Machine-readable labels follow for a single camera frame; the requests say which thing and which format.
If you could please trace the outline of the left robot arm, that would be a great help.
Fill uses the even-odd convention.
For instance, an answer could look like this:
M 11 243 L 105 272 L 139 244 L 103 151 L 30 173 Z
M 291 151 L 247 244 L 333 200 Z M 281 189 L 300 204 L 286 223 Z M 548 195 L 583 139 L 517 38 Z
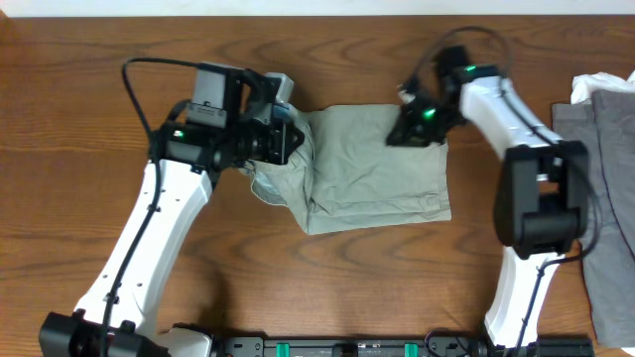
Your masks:
M 214 356 L 214 338 L 192 324 L 157 329 L 166 283 L 219 174 L 250 161 L 280 164 L 305 140 L 290 104 L 268 104 L 224 126 L 175 105 L 153 134 L 133 210 L 100 275 L 72 314 L 51 312 L 39 332 L 46 356 Z

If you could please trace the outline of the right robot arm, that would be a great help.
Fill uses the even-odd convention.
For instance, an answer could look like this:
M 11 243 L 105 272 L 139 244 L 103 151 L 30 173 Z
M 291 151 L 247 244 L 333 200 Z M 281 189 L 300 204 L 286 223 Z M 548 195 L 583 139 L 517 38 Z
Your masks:
M 427 147 L 470 123 L 501 162 L 493 208 L 503 246 L 496 295 L 484 318 L 486 339 L 471 355 L 547 356 L 576 348 L 539 343 L 537 319 L 553 275 L 587 228 L 588 151 L 547 127 L 495 64 L 472 62 L 463 46 L 433 56 L 439 97 L 417 76 L 401 87 L 401 112 L 386 143 Z

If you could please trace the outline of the khaki green shorts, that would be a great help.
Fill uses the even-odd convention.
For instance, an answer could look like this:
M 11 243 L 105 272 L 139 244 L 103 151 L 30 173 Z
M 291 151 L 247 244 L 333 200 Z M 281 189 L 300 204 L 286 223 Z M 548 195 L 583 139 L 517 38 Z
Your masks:
M 309 235 L 449 221 L 448 146 L 391 147 L 396 105 L 334 105 L 295 110 L 304 143 L 287 164 L 243 169 L 252 193 L 288 208 Z

